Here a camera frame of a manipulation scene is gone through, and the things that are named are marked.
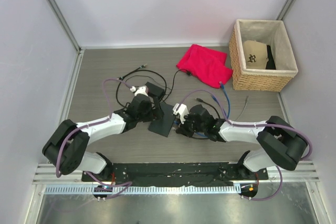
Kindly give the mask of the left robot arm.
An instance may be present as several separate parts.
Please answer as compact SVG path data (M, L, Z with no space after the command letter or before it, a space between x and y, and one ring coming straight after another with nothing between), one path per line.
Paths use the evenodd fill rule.
M163 116L160 98L137 94L125 109L85 123L64 120L42 149L42 154L56 167L56 175L69 175L75 170L94 174L105 182L112 174L113 165L101 153L90 153L87 146L110 135L119 135L139 122L149 122Z

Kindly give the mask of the black network switch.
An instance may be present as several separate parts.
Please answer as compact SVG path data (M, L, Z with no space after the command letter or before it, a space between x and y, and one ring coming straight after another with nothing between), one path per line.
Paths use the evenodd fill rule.
M160 104L160 106L164 113L163 117L161 119L152 121L148 130L155 134L168 137L176 116L173 114L172 105L163 102Z

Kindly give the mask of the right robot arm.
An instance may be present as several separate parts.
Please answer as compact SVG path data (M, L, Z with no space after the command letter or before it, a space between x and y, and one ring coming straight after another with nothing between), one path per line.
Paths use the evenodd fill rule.
M246 151L237 162L237 173L242 179L250 179L261 169L272 166L293 171L310 150L309 141L278 116L255 123L236 122L227 117L216 119L200 104L188 109L178 103L173 114L180 122L178 134L191 137L200 132L213 142L259 145L258 150Z

